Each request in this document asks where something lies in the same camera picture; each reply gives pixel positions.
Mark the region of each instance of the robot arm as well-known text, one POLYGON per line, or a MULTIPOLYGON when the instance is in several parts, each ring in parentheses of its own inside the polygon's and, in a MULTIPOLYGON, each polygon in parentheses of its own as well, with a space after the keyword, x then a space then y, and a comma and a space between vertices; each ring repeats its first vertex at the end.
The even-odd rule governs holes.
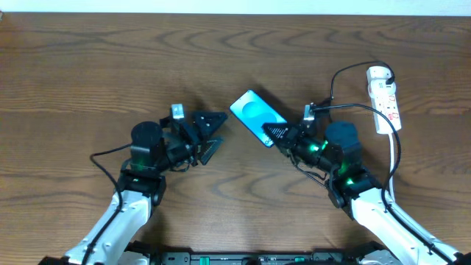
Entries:
POLYGON ((315 138, 316 108, 315 105, 305 106, 301 124, 264 124, 263 129, 302 173, 310 175, 298 163, 329 174, 324 183, 319 176, 315 181, 327 189, 334 206, 372 231, 402 264, 443 265, 455 261, 458 251, 417 224, 363 166, 361 144, 353 124, 333 122, 325 130, 323 141, 315 138))
MULTIPOLYGON (((124 205, 118 215, 101 234, 88 264, 117 264, 128 242, 151 216, 151 198, 137 191, 122 191, 124 205)), ((111 199, 110 206, 80 243, 65 253, 68 262, 81 264, 88 244, 114 214, 118 204, 118 194, 111 199)))
POLYGON ((183 106, 172 105, 171 115, 160 124, 145 121, 132 129, 131 158, 121 167, 110 206, 91 232, 65 253, 64 264, 149 264, 149 256, 124 251, 162 200, 166 179, 161 173, 185 172, 197 161, 205 165, 222 142, 211 136, 227 119, 225 113, 195 112, 193 119, 193 126, 187 124, 183 106))
MULTIPOLYGON (((393 252, 402 264, 446 264, 436 253, 431 252, 421 241, 409 233, 389 211, 384 210, 381 190, 371 188, 350 201, 352 218, 373 232, 393 252)), ((455 261, 458 250, 432 236, 425 228, 416 223, 403 209, 392 201, 389 194, 386 200, 392 204, 394 212, 408 223, 408 226, 429 239, 441 253, 455 261)))

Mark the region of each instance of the green led light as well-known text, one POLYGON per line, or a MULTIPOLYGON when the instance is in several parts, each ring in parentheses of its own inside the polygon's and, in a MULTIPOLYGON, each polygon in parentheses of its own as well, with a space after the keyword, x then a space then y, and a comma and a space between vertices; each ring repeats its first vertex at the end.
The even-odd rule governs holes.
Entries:
POLYGON ((135 165, 135 170, 137 170, 137 171, 143 171, 143 169, 144 169, 144 166, 143 166, 143 165, 141 165, 141 164, 135 165))
POLYGON ((324 150, 327 144, 329 144, 329 142, 327 140, 324 141, 324 144, 322 145, 321 150, 324 150))
POLYGON ((315 145, 315 144, 311 144, 311 146, 309 147, 309 149, 310 149, 312 152, 314 152, 314 151, 319 150, 319 147, 318 147, 317 145, 315 145))
POLYGON ((344 174, 347 171, 349 166, 350 166, 349 163, 347 163, 344 160, 344 162, 342 162, 342 164, 341 164, 341 168, 339 169, 339 174, 344 174))

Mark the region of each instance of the wooden table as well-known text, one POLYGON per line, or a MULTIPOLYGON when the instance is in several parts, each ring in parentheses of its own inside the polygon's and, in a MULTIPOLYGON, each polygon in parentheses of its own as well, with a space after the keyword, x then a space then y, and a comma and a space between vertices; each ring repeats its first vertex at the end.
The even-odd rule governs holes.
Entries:
MULTIPOLYGON (((471 251, 471 19, 366 16, 5 14, 0 23, 0 264, 34 264, 77 244, 108 206, 92 152, 130 142, 171 103, 228 107, 256 90, 287 119, 329 94, 338 69, 385 60, 397 78, 403 160, 397 200, 435 236, 471 251)), ((370 104, 367 67, 337 80, 335 103, 370 104)), ((356 124, 383 179, 386 136, 356 124)), ((207 166, 167 174, 137 239, 193 250, 312 250, 375 239, 327 192, 230 115, 207 166)), ((99 160, 114 174, 129 152, 99 160)))

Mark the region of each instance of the black cable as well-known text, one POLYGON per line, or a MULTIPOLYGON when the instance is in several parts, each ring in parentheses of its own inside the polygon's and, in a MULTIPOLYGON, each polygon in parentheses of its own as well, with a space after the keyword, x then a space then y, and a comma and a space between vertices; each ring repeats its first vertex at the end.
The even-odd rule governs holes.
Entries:
POLYGON ((419 241, 421 241, 430 251, 433 251, 436 253, 441 259, 446 261, 448 264, 453 264, 453 261, 448 258, 444 253, 442 253, 440 250, 438 250, 433 243, 429 243, 427 239, 421 237, 420 234, 418 234, 414 229, 409 227, 395 212, 394 209, 391 207, 391 205, 386 201, 386 189, 389 186, 389 180, 391 177, 394 175, 396 172, 397 167, 399 166, 400 163, 400 156, 401 156, 401 145, 400 145, 400 139, 399 135, 397 134, 396 129, 394 128, 394 125, 390 122, 390 120, 382 114, 379 110, 376 110, 372 107, 368 107, 366 105, 362 104, 343 104, 343 105, 334 105, 334 106, 328 106, 328 107, 318 107, 313 109, 313 111, 321 111, 321 110, 331 110, 331 109, 336 109, 336 108, 344 108, 344 107, 362 107, 363 109, 370 110, 374 113, 377 113, 381 118, 383 118, 385 121, 388 122, 388 125, 391 127, 392 132, 394 133, 394 137, 396 138, 396 145, 397 145, 397 158, 396 162, 394 163, 394 167, 392 168, 391 172, 389 172, 388 177, 386 178, 386 181, 384 182, 383 187, 381 188, 381 199, 383 200, 383 204, 385 205, 385 212, 389 211, 391 215, 396 219, 397 222, 399 222, 410 234, 415 236, 419 241))
MULTIPOLYGON (((385 62, 383 62, 382 60, 375 60, 375 61, 369 61, 369 62, 362 62, 362 63, 356 63, 356 64, 353 64, 351 66, 347 66, 347 67, 344 67, 340 70, 338 70, 332 77, 332 81, 330 82, 330 98, 328 99, 324 99, 324 101, 322 101, 321 103, 318 104, 318 106, 331 106, 332 105, 332 101, 333 101, 333 83, 337 77, 337 75, 339 75, 341 72, 345 71, 345 70, 348 70, 350 68, 353 68, 353 67, 356 67, 356 66, 363 66, 363 65, 367 65, 367 64, 373 64, 373 63, 376 63, 376 64, 381 64, 385 67, 387 67, 390 71, 391 71, 391 77, 387 79, 386 81, 386 84, 387 85, 391 85, 393 82, 394 82, 394 79, 395 79, 395 75, 394 75, 394 72, 392 70, 392 68, 385 62)), ((332 122, 332 116, 330 115, 330 112, 328 113, 328 118, 329 118, 329 122, 331 123, 332 122)))
POLYGON ((294 168, 297 169, 299 172, 303 173, 306 177, 314 180, 319 186, 323 187, 323 188, 327 188, 324 184, 322 184, 320 181, 318 181, 315 177, 313 177, 311 174, 313 174, 314 176, 321 178, 321 176, 319 174, 317 174, 316 172, 306 172, 304 170, 302 170, 297 164, 296 162, 294 161, 294 158, 293 158, 293 155, 289 155, 289 159, 291 160, 291 163, 293 164, 294 168))
POLYGON ((98 166, 98 168, 101 169, 107 175, 107 177, 111 180, 111 182, 115 186, 115 190, 118 193, 118 206, 116 206, 116 210, 113 213, 113 215, 108 219, 108 221, 103 225, 102 229, 100 229, 100 231, 98 231, 98 233, 95 235, 93 240, 87 246, 87 250, 85 251, 85 254, 84 254, 83 259, 82 259, 82 264, 83 265, 86 265, 86 263, 88 261, 88 257, 92 253, 92 251, 93 251, 98 239, 100 238, 100 236, 103 234, 103 232, 106 230, 106 228, 111 224, 111 222, 115 219, 115 217, 118 215, 118 213, 123 208, 123 196, 121 195, 121 191, 119 190, 118 183, 113 178, 113 176, 108 172, 108 170, 106 170, 102 165, 100 165, 98 162, 96 162, 94 157, 100 156, 100 155, 107 155, 107 154, 110 154, 112 152, 123 150, 124 148, 127 148, 129 146, 131 146, 131 144, 126 144, 126 145, 123 145, 121 147, 109 150, 109 151, 97 152, 97 153, 94 153, 94 154, 90 155, 91 162, 94 163, 95 166, 98 166))
POLYGON ((330 168, 330 176, 329 176, 329 188, 332 190, 333 187, 333 175, 336 170, 339 170, 340 166, 339 165, 333 165, 332 168, 330 168))
POLYGON ((392 68, 385 62, 383 62, 382 60, 375 60, 375 61, 369 61, 369 62, 362 62, 362 63, 356 63, 354 65, 351 65, 351 66, 347 66, 347 67, 344 67, 340 70, 338 70, 332 77, 332 81, 330 82, 330 102, 332 102, 333 100, 333 82, 335 81, 336 77, 338 74, 340 74, 341 72, 345 71, 345 70, 348 70, 350 68, 353 68, 353 67, 356 67, 356 66, 362 66, 362 65, 366 65, 366 64, 373 64, 373 63, 377 63, 377 64, 381 64, 385 67, 387 67, 390 71, 391 71, 391 77, 387 79, 386 81, 386 84, 387 85, 391 85, 393 82, 394 82, 394 78, 395 78, 395 75, 394 75, 394 72, 392 70, 392 68))

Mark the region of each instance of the white power strip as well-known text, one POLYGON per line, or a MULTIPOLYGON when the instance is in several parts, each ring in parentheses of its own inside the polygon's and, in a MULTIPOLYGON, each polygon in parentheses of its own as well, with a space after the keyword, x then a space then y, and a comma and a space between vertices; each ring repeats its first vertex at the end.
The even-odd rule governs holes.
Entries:
MULTIPOLYGON (((392 123, 396 131, 400 130, 401 123, 399 109, 396 101, 396 83, 387 85, 386 81, 391 77, 391 71, 383 66, 373 66, 366 71, 368 79, 368 94, 371 98, 372 107, 384 114, 392 123)), ((392 133, 391 127, 377 113, 373 113, 375 118, 376 132, 379 134, 392 133)))

